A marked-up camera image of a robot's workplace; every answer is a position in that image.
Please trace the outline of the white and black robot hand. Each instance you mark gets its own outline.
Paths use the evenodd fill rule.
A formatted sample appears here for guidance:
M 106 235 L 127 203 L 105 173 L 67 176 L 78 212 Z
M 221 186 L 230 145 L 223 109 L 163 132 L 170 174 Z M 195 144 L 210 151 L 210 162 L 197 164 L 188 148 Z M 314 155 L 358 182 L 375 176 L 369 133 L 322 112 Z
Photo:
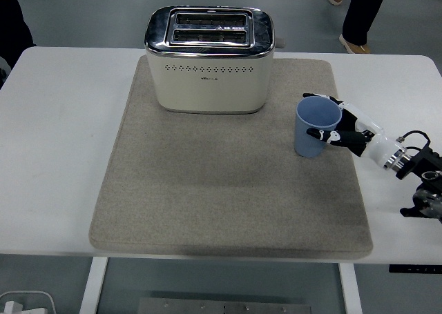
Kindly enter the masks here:
M 329 145 L 348 148 L 356 156 L 369 158 L 386 170 L 395 169 L 406 156 L 407 149 L 389 138 L 384 129 L 363 111 L 333 96 L 319 96 L 336 104 L 342 116 L 334 130 L 311 126 L 307 130 L 309 136 Z

